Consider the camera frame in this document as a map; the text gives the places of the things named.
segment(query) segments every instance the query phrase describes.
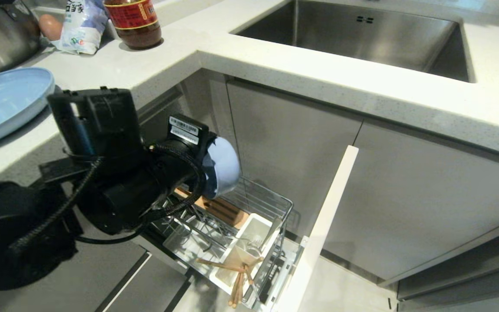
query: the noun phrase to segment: wire rack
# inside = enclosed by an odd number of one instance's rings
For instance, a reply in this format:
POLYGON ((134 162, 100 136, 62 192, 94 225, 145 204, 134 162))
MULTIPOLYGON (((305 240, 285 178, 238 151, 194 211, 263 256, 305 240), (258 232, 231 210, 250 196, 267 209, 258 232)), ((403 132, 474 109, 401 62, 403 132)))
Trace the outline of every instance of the wire rack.
MULTIPOLYGON (((253 286, 242 299, 244 305, 251 308, 263 290, 271 284, 275 263, 283 254, 285 224, 292 211, 293 203, 286 197, 244 177, 240 178, 234 190, 220 198, 248 214, 261 215, 271 223, 277 219, 281 220, 279 235, 265 257, 263 265, 253 278, 253 286)), ((169 198, 166 204, 172 204, 175 200, 178 198, 169 198)), ((200 257, 210 261, 219 261, 238 233, 238 229, 197 205, 192 205, 154 225, 168 237, 163 243, 168 250, 207 277, 210 269, 196 263, 195 259, 200 257)))

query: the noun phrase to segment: barcode label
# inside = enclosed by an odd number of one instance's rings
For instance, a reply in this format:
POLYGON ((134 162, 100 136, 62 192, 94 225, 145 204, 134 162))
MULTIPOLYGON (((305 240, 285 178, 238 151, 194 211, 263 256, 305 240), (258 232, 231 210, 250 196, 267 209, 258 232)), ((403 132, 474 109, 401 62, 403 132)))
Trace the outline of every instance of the barcode label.
POLYGON ((196 128, 188 123, 185 123, 180 119, 177 119, 177 118, 174 118, 173 116, 171 116, 168 118, 168 122, 170 122, 173 126, 177 126, 178 128, 180 128, 184 131, 188 131, 189 133, 194 134, 194 136, 198 135, 198 132, 199 132, 198 128, 196 128))
POLYGON ((176 136, 179 136, 181 137, 182 139, 188 141, 188 142, 192 142, 193 144, 198 144, 198 142, 200 142, 200 139, 197 137, 197 136, 193 136, 192 134, 178 128, 178 127, 175 127, 175 126, 172 126, 171 127, 171 133, 176 135, 176 136))

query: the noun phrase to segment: kitchen floor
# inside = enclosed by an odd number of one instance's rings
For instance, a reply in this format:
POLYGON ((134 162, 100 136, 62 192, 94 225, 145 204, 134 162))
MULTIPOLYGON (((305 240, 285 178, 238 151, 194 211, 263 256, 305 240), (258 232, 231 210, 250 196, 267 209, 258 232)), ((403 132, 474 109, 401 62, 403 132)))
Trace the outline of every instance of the kitchen floor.
MULTIPOLYGON (((197 279, 178 302, 174 312, 230 312, 230 296, 206 279, 197 279)), ((301 301, 299 312, 388 312, 396 311, 396 292, 320 257, 301 301)), ((250 312, 245 306, 236 311, 250 312)))

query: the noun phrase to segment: stainless steel sink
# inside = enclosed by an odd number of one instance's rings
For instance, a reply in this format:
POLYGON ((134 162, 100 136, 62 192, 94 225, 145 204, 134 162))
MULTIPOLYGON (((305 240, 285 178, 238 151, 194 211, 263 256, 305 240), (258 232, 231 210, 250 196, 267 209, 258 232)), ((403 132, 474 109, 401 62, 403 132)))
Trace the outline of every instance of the stainless steel sink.
POLYGON ((299 0, 237 35, 470 81, 459 24, 449 20, 299 0))

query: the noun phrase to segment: brown liquid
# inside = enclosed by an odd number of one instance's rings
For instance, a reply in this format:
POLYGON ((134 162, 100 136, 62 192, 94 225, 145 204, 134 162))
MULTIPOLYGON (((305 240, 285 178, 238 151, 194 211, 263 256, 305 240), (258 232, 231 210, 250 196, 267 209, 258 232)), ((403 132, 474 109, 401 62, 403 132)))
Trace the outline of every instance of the brown liquid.
MULTIPOLYGON (((133 3, 138 0, 105 0, 105 4, 133 3)), ((143 50, 162 43, 159 22, 137 29, 116 29, 117 35, 133 50, 143 50)))

